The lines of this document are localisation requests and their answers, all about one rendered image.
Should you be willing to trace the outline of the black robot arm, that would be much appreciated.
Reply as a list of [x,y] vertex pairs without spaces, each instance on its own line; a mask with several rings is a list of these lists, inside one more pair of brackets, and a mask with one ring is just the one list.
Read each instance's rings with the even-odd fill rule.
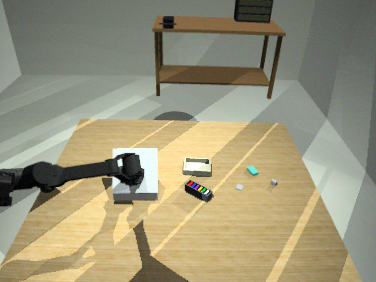
[[[122,161],[118,166],[117,160]],[[60,167],[46,162],[36,162],[25,168],[13,168],[17,171],[19,183],[15,190],[40,188],[43,193],[50,193],[55,187],[61,187],[71,180],[90,179],[96,177],[115,177],[120,183],[128,186],[136,186],[142,183],[144,170],[141,168],[140,157],[135,153],[123,153],[105,162],[85,164],[72,167]],[[13,187],[11,180],[15,180],[14,174],[0,171],[0,206],[12,205]]]

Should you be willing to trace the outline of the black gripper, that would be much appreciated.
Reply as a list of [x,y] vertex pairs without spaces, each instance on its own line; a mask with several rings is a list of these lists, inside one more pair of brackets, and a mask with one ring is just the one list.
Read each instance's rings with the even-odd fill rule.
[[4,172],[7,172],[9,174],[15,175],[15,180],[11,180],[11,187],[13,187],[13,190],[15,190],[18,186],[18,183],[19,183],[19,177],[18,177],[17,171],[13,168],[12,169],[0,169],[0,171],[4,171]]

